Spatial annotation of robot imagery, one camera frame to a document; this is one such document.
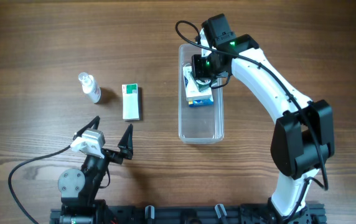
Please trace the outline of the dark green round-label box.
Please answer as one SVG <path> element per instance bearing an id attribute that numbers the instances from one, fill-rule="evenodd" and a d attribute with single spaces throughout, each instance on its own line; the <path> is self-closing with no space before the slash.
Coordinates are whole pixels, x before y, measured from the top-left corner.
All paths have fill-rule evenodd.
<path id="1" fill-rule="evenodd" d="M 213 89 L 218 87 L 217 80 L 195 80 L 195 85 L 199 92 L 208 91 L 209 89 Z"/>

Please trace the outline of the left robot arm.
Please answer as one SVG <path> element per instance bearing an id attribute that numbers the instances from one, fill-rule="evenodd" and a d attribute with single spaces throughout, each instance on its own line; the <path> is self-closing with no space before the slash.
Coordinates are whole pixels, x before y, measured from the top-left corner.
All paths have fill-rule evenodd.
<path id="1" fill-rule="evenodd" d="M 57 223 L 118 223 L 117 216 L 105 200 L 96 195 L 103 188 L 104 176 L 110 176 L 109 164 L 121 165 L 133 158 L 133 125 L 129 124 L 117 147 L 118 151 L 105 149 L 105 137 L 98 129 L 100 117 L 96 116 L 77 131 L 69 148 L 81 152 L 86 158 L 79 169 L 68 169 L 58 180 L 61 193 L 61 212 Z"/>

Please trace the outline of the white green medicine box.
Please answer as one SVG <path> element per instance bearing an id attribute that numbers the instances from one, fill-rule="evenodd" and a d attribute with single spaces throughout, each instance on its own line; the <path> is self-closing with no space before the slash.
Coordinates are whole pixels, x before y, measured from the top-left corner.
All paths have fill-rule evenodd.
<path id="1" fill-rule="evenodd" d="M 138 84 L 122 85 L 123 119 L 125 121 L 139 120 L 139 94 Z"/>

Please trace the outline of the white spray bottle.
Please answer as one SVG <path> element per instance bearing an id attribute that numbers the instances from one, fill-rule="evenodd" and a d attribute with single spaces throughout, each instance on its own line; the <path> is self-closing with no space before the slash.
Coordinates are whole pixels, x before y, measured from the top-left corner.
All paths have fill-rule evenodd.
<path id="1" fill-rule="evenodd" d="M 98 103 L 101 99 L 101 89 L 94 77 L 86 72 L 82 72 L 78 75 L 78 80 L 82 84 L 83 92 L 93 103 Z"/>

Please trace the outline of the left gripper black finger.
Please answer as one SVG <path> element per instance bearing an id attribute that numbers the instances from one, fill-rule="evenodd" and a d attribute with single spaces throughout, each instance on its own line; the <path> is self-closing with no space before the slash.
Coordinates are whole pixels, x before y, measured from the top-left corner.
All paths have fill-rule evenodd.
<path id="1" fill-rule="evenodd" d="M 124 159 L 131 160 L 133 158 L 133 125 L 130 124 L 124 132 L 120 142 L 118 143 L 120 156 Z"/>
<path id="2" fill-rule="evenodd" d="M 100 123 L 100 117 L 95 116 L 88 124 L 86 124 L 84 127 L 79 129 L 73 136 L 73 140 L 75 140 L 77 137 L 81 137 L 82 134 L 87 130 L 87 129 L 98 129 Z"/>

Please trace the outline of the white blue medicine box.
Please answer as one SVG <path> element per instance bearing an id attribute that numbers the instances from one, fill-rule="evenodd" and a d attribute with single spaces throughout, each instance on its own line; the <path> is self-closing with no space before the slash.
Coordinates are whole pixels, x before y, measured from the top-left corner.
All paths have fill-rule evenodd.
<path id="1" fill-rule="evenodd" d="M 198 89 L 196 81 L 192 76 L 192 67 L 189 64 L 185 65 L 182 71 L 185 97 L 187 101 L 206 100 L 212 97 L 212 91 L 209 87 L 202 91 Z"/>

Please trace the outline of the blue VapoDrops box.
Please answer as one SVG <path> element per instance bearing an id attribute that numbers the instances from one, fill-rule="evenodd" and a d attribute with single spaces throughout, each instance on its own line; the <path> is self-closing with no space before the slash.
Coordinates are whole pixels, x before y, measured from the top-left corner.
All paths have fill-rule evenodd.
<path id="1" fill-rule="evenodd" d="M 208 105 L 213 105 L 213 97 L 211 96 L 210 98 L 207 99 L 202 99 L 202 100 L 192 100 L 188 102 L 189 107 L 199 107 L 199 106 L 208 106 Z"/>

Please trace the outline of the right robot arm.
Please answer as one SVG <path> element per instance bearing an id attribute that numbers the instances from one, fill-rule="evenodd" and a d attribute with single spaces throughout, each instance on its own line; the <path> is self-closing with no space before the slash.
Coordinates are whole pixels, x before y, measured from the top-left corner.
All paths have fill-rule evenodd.
<path id="1" fill-rule="evenodd" d="M 295 89 L 268 62 L 248 34 L 237 36 L 223 14 L 197 29 L 192 57 L 197 80 L 241 81 L 260 101 L 274 123 L 271 157 L 279 171 L 275 191 L 261 208 L 243 208 L 243 223 L 323 223 L 321 204 L 307 203 L 316 175 L 326 176 L 326 161 L 334 155 L 333 111 L 325 100 L 313 101 Z"/>

